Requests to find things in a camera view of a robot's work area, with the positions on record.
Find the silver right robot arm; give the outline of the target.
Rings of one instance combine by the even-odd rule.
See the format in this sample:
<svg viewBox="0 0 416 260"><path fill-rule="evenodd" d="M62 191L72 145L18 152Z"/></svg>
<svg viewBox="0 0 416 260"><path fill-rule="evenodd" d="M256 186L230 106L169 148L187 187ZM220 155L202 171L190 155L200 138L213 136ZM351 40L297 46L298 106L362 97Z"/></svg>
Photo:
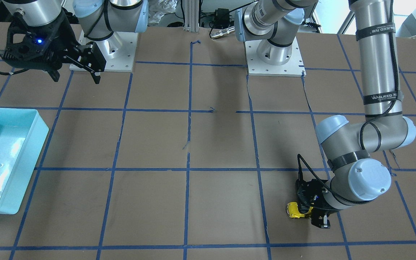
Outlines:
<svg viewBox="0 0 416 260"><path fill-rule="evenodd" d="M41 70L59 81L63 64L88 72L95 84L107 61L126 56L119 33L143 33L148 25L147 0L75 0L74 14L86 43L80 43L67 11L56 0L5 0L13 15L2 60L14 68Z"/></svg>

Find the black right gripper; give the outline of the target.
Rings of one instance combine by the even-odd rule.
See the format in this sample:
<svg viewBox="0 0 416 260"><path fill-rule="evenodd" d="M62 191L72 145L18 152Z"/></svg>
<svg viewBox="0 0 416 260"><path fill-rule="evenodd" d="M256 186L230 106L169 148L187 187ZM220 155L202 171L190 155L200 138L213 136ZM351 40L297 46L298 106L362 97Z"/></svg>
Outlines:
<svg viewBox="0 0 416 260"><path fill-rule="evenodd" d="M95 84L100 83L106 59L97 43L81 45L76 40L68 20L71 14L65 9L52 22L41 26L29 26L20 12L14 15L2 56L10 66L43 70L58 82L62 65L74 64L90 72Z"/></svg>

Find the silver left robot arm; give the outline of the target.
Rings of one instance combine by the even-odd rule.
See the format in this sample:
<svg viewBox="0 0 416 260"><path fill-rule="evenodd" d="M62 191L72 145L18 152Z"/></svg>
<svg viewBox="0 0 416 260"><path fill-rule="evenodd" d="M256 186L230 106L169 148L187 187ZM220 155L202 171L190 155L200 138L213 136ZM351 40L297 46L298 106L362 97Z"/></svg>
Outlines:
<svg viewBox="0 0 416 260"><path fill-rule="evenodd" d="M237 39L260 40L257 53L271 65L288 61L292 41L304 9L314 0L260 0L235 12ZM335 115L316 126L316 136L334 173L329 180L315 176L305 181L297 155L297 201L287 204L290 218L309 218L322 229L330 227L328 219L354 205L367 204L391 186L391 175L382 163L371 158L378 150L407 146L416 138L412 120L403 116L403 93L399 83L396 30L392 0L350 0L356 20L356 41L360 51L363 78L365 122L351 124L345 116Z"/></svg>

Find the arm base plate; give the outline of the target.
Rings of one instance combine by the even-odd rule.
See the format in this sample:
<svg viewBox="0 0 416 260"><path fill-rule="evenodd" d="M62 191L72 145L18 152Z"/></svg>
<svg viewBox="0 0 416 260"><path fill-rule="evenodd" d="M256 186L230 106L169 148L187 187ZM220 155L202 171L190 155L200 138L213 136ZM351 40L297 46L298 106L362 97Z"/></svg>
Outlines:
<svg viewBox="0 0 416 260"><path fill-rule="evenodd" d="M139 33L114 32L96 42L106 59L105 72L133 72Z"/></svg>
<svg viewBox="0 0 416 260"><path fill-rule="evenodd" d="M297 38L287 47L268 40L244 42L248 74L254 76L304 77L307 75Z"/></svg>

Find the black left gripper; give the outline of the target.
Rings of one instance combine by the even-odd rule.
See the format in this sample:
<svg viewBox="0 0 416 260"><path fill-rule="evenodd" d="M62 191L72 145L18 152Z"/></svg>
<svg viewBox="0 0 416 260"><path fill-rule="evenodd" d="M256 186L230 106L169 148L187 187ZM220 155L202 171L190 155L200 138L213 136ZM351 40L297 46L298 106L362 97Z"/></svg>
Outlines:
<svg viewBox="0 0 416 260"><path fill-rule="evenodd" d="M311 213L311 224L313 226L330 229L329 215L338 212L338 209L330 206L325 201L322 184L317 179L312 179L309 182L297 179L295 189L298 197L299 213Z"/></svg>

